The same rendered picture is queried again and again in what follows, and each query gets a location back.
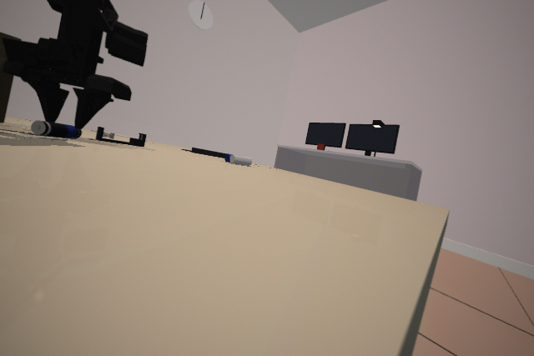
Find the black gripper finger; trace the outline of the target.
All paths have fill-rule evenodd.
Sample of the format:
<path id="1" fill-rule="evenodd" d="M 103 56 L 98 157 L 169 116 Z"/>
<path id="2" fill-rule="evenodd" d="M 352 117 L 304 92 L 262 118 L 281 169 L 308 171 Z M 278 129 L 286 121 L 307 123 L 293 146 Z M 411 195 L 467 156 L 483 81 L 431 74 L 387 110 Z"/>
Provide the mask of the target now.
<path id="1" fill-rule="evenodd" d="M 75 118 L 75 128 L 83 129 L 86 123 L 112 98 L 81 88 L 73 88 L 78 97 L 78 106 Z"/>
<path id="2" fill-rule="evenodd" d="M 21 79 L 36 91 L 45 120 L 55 123 L 70 91 L 30 78 Z"/>

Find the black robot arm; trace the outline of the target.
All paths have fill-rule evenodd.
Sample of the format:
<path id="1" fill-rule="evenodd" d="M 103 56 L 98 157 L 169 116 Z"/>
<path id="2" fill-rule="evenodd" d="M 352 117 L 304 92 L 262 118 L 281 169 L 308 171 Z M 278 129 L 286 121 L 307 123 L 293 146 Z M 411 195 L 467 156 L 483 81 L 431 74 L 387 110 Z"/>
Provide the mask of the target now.
<path id="1" fill-rule="evenodd" d="M 110 0 L 47 0 L 51 9 L 61 13 L 58 35 L 73 36 L 100 50 L 103 31 L 108 53 L 125 61 L 144 65 L 148 34 L 118 22 Z M 103 12 L 101 12 L 101 10 Z M 64 67 L 78 73 L 78 57 L 73 43 L 39 38 L 38 44 L 3 38 L 8 61 L 33 66 Z"/>

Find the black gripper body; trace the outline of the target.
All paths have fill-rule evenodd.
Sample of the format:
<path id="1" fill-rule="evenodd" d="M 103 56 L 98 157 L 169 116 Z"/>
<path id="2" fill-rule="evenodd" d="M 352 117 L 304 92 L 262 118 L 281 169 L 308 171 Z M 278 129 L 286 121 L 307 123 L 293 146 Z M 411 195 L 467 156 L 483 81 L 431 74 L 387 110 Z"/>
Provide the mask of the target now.
<path id="1" fill-rule="evenodd" d="M 95 74 L 97 63 L 103 63 L 103 58 L 99 56 L 100 50 L 94 45 L 85 42 L 82 39 L 59 34 L 57 39 L 49 38 L 55 41 L 61 41 L 63 46 L 65 42 L 73 43 L 78 57 L 78 73 L 65 71 L 64 67 L 56 66 L 33 66 L 17 62 L 4 63 L 3 71 L 20 78 L 30 78 L 43 83 L 60 88 L 60 83 L 82 87 L 85 90 L 111 98 L 111 95 L 118 99 L 130 101 L 131 90 L 128 85 L 120 81 Z M 66 78 L 66 79 L 65 79 Z"/>

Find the black and blue battery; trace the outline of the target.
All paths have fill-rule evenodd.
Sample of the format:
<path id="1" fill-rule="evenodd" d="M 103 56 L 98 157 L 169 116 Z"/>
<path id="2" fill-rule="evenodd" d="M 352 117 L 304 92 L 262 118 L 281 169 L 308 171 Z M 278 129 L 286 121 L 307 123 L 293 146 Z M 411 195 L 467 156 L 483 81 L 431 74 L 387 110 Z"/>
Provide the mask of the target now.
<path id="1" fill-rule="evenodd" d="M 60 138 L 80 138 L 82 135 L 82 129 L 75 128 L 75 126 L 40 120 L 33 122 L 31 129 L 38 135 Z"/>

